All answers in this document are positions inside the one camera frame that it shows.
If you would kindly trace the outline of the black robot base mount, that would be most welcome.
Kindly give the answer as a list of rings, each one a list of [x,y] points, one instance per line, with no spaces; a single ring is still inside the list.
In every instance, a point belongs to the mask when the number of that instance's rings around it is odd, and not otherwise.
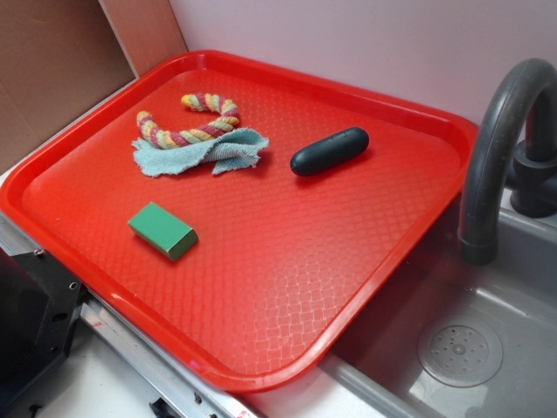
[[[1,251],[1,414],[69,356],[84,286],[49,253]]]

